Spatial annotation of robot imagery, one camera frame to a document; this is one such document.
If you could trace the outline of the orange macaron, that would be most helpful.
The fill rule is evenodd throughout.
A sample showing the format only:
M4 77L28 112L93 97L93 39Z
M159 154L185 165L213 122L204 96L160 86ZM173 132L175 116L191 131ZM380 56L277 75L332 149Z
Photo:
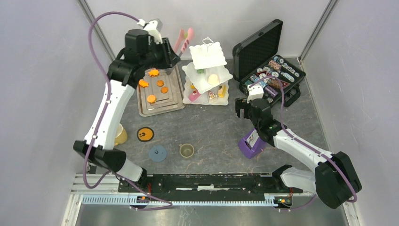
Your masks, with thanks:
M157 86L158 86L158 87L163 87L164 84L165 84L165 83L164 83L163 80L158 80L158 81L157 81Z
M147 97L147 102L150 103L150 104L155 103L156 101L157 101L157 98L156 98L155 95L149 95Z
M164 86L161 88L160 91L161 91L161 93L166 94L168 92L168 90L169 90L168 87Z

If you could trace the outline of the white three-tier cake stand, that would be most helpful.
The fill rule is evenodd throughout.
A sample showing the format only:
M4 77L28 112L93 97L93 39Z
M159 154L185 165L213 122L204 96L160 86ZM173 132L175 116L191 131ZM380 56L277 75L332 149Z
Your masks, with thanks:
M189 49L192 61L182 66L182 70L185 73L183 103L191 105L228 105L228 82L233 78L233 75L230 74L229 70L226 68L227 62L220 42L214 42L210 37L206 37L202 40L201 45L190 46ZM205 69L205 73L198 74L198 69ZM211 74L218 75L220 79L218 85L212 86L208 84L207 80ZM194 84L201 94L194 102L188 99L188 96L194 91L194 89L191 89L191 83ZM218 87L221 84L225 84L227 87L225 97L218 97L215 102L209 103L207 92L212 91L217 94Z

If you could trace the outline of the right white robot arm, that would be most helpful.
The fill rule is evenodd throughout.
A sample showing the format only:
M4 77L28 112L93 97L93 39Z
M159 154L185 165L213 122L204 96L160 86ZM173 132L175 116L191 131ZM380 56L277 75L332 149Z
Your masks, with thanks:
M284 165L274 171L272 187L277 192L299 188L310 192L328 207L336 209L345 202L356 202L362 190L361 181L350 157L344 152L332 153L296 135L274 119L265 99L235 99L237 117L249 119L254 128L240 143L240 149L255 153L266 144L278 148L304 164L308 170Z

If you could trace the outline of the orange fish cookie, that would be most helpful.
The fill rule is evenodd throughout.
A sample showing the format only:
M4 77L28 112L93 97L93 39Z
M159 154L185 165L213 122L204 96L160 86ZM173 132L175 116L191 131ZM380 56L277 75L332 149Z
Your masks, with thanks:
M156 77L156 76L159 76L159 74L160 74L160 72L159 72L159 70L157 70L157 69L151 69L151 70L148 72L148 75L149 75L150 77Z
M140 87L142 87L142 88L147 88L147 87L149 87L149 83L148 83L147 81L143 80L143 79L139 80L138 85L139 85Z

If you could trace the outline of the white sprinkle cake slice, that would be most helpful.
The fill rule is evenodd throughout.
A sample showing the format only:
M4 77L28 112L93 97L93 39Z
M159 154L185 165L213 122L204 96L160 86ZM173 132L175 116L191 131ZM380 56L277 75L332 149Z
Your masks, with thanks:
M209 103L213 103L213 102L215 102L215 101L218 99L218 95L215 94L215 93L212 92L212 91L208 91L208 92L207 92L207 95L208 95L208 102L209 102Z

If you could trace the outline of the pink layered cake slice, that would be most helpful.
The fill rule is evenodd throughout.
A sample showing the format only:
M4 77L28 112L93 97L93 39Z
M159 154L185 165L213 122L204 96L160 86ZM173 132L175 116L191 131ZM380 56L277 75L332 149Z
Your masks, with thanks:
M197 89L195 89L195 90L188 96L188 99L189 99L191 102L194 102L194 101L197 100L200 96L201 96L201 94L198 92Z

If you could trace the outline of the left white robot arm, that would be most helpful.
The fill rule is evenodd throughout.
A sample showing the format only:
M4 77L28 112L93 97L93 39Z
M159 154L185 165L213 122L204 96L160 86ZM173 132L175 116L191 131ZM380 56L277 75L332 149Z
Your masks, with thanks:
M144 191L148 179L144 169L127 159L124 151L115 149L115 137L129 99L145 72L151 68L168 69L180 61L168 38L159 31L133 29L125 35L125 47L109 65L104 96L92 128L82 141L75 141L73 149L85 159L120 177L130 180L137 192Z

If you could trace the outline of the yellow rectangular cake slice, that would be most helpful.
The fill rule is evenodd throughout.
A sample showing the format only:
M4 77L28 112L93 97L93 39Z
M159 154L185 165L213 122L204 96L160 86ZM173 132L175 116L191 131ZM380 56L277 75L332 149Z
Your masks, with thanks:
M217 95L219 98L224 98L227 91L227 87L225 84L221 84L218 87Z

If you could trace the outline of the cream round cake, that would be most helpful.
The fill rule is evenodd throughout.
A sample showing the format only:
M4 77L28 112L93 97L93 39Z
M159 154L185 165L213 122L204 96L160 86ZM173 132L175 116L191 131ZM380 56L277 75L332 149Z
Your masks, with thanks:
M211 74L209 75L207 82L208 84L214 86L220 83L220 79L217 74Z

